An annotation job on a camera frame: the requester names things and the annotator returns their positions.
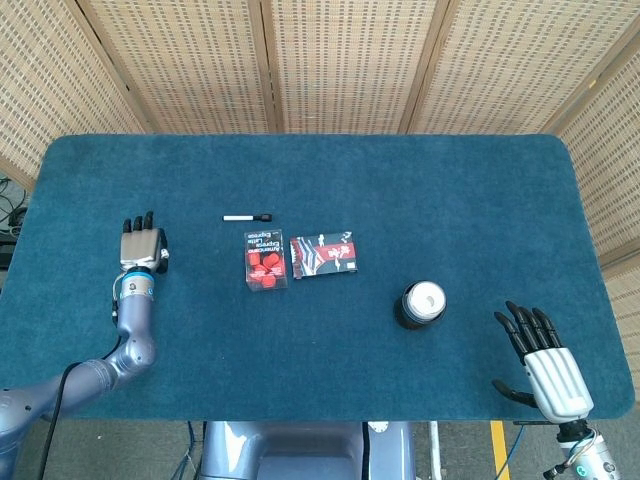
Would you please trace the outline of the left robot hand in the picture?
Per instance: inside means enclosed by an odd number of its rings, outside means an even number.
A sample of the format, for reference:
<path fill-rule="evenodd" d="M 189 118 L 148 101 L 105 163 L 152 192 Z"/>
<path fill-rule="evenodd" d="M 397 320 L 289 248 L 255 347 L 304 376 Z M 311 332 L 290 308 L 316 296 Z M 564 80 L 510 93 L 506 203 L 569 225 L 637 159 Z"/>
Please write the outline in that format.
<path fill-rule="evenodd" d="M 164 274 L 168 270 L 170 253 L 163 228 L 154 226 L 154 212 L 144 216 L 126 218 L 120 242 L 120 269 L 136 269 Z"/>

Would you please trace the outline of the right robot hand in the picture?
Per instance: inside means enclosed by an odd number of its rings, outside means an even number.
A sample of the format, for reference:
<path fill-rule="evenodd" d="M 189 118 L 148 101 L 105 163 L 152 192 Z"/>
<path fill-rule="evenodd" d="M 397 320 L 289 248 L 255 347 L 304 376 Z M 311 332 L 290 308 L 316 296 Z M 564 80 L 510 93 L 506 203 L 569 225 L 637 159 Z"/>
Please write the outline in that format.
<path fill-rule="evenodd" d="M 499 379 L 492 385 L 505 398 L 538 410 L 550 423 L 561 425 L 586 419 L 594 402 L 582 372 L 555 325 L 538 308 L 505 302 L 509 315 L 494 313 L 513 346 L 531 392 L 517 391 Z"/>

